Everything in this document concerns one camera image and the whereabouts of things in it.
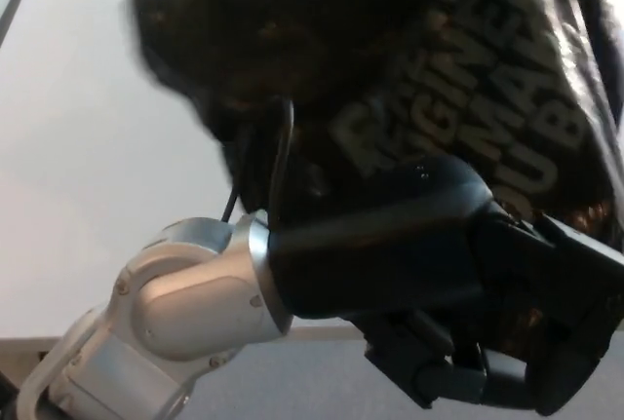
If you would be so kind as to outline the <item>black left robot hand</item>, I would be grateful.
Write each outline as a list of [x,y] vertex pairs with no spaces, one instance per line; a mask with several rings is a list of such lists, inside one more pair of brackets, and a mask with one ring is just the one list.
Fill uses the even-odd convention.
[[286,308],[342,318],[415,403],[542,416],[586,383],[623,319],[623,257],[546,214],[508,213],[464,162],[434,157],[273,229]]

